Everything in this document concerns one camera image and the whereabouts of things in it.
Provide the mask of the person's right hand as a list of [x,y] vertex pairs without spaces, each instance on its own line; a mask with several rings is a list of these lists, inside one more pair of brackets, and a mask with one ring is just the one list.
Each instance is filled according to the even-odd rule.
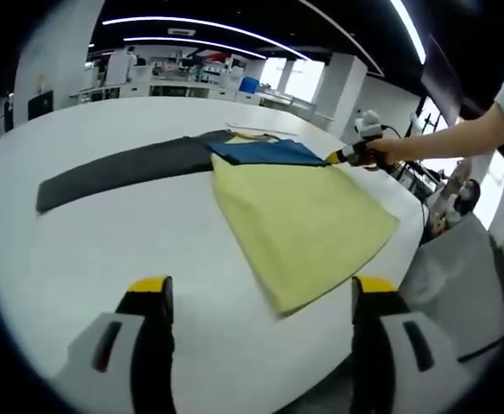
[[390,173],[395,164],[400,162],[398,143],[396,139],[386,137],[367,141],[359,166],[369,171],[383,170]]

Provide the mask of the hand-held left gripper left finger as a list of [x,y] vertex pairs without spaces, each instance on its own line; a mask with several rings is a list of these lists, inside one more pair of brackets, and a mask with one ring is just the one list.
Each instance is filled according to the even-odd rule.
[[173,413],[173,280],[139,279],[68,346],[61,396],[79,413]]

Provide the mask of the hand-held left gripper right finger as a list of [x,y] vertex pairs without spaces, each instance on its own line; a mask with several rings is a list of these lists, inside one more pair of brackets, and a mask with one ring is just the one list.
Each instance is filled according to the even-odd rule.
[[462,390],[447,335],[387,280],[352,279],[353,413],[441,413]]

